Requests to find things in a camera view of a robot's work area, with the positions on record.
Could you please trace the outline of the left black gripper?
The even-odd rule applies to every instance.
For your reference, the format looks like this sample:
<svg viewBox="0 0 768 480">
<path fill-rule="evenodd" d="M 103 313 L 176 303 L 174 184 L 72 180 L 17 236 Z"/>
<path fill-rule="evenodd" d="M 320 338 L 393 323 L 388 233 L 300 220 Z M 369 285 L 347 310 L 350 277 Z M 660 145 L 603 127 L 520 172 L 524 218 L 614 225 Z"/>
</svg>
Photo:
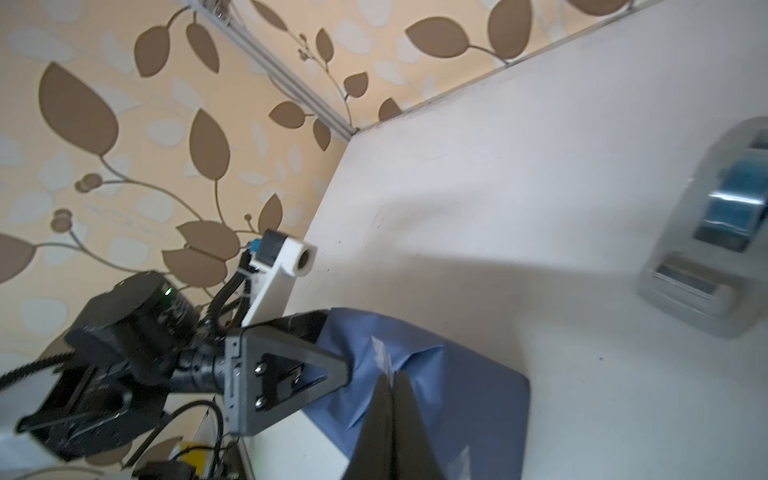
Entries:
<svg viewBox="0 0 768 480">
<path fill-rule="evenodd" d="M 254 436 L 349 384 L 351 363 L 317 341 L 330 312 L 315 310 L 225 337 L 224 416 L 236 436 Z"/>
</svg>

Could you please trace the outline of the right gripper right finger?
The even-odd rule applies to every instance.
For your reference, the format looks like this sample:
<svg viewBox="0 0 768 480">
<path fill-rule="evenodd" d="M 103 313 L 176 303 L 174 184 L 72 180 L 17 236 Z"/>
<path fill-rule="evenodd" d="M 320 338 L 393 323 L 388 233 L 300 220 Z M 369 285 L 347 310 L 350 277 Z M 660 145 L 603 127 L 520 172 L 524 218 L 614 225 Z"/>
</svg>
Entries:
<svg viewBox="0 0 768 480">
<path fill-rule="evenodd" d="M 443 480 L 409 376 L 398 371 L 393 377 L 394 475 L 400 480 Z"/>
</svg>

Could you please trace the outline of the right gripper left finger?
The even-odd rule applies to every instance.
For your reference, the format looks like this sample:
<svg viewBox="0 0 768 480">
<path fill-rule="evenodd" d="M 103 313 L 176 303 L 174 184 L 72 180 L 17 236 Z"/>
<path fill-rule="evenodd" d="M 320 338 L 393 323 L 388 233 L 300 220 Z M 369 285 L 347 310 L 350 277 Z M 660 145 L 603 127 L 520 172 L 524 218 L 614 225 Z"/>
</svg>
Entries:
<svg viewBox="0 0 768 480">
<path fill-rule="evenodd" d="M 387 480 L 393 473 L 393 398 L 389 378 L 378 377 L 343 480 Z"/>
</svg>

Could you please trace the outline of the blue wrapping paper sheet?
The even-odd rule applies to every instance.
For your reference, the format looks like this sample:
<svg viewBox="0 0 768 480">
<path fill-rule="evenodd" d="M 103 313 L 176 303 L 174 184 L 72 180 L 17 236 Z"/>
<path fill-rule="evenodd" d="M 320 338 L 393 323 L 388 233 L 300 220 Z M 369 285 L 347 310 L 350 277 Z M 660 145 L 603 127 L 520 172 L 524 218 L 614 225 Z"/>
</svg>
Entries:
<svg viewBox="0 0 768 480">
<path fill-rule="evenodd" d="M 395 373 L 409 376 L 447 478 L 521 477 L 530 404 L 523 374 L 403 320 L 349 308 L 330 311 L 317 344 L 350 361 L 351 381 L 304 409 L 341 452 L 352 455 L 383 374 L 372 336 L 385 342 Z"/>
</svg>

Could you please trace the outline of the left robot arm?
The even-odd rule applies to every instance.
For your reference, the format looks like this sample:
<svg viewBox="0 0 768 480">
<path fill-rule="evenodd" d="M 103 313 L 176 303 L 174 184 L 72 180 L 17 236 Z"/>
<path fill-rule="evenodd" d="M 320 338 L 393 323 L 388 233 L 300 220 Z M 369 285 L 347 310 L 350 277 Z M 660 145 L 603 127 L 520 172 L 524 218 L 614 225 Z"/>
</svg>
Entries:
<svg viewBox="0 0 768 480">
<path fill-rule="evenodd" d="M 58 376 L 40 406 L 12 417 L 12 432 L 73 461 L 149 446 L 176 418 L 176 393 L 213 415 L 214 450 L 252 436 L 347 385 L 350 364 L 317 345 L 324 311 L 245 324 L 248 275 L 234 275 L 200 314 L 164 275 L 135 274 L 87 302 L 65 352 L 18 367 L 3 388 L 43 370 Z"/>
</svg>

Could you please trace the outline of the clear adhesive tape piece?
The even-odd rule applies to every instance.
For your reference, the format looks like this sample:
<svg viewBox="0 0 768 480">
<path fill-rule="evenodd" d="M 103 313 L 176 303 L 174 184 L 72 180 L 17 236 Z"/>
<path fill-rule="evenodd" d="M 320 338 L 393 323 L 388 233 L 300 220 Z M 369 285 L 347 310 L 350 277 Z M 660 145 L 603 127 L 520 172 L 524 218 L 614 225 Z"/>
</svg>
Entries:
<svg viewBox="0 0 768 480">
<path fill-rule="evenodd" d="M 374 360 L 377 367 L 386 376 L 389 385 L 393 386 L 395 369 L 385 342 L 375 336 L 372 336 L 371 344 L 374 350 Z"/>
</svg>

